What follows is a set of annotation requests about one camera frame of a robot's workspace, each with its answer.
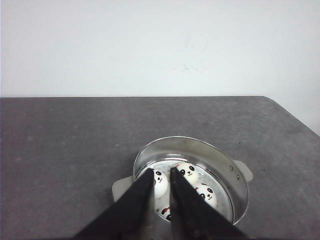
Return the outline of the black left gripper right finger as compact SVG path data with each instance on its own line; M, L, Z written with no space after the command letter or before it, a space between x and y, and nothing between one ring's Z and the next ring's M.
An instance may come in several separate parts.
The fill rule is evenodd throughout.
M175 167L170 169L170 214L174 240L249 239L210 207Z

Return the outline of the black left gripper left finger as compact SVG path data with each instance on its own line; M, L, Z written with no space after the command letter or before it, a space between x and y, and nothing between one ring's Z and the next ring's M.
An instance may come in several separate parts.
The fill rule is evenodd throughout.
M154 202L154 171L148 169L115 203L73 238L150 240L153 231Z

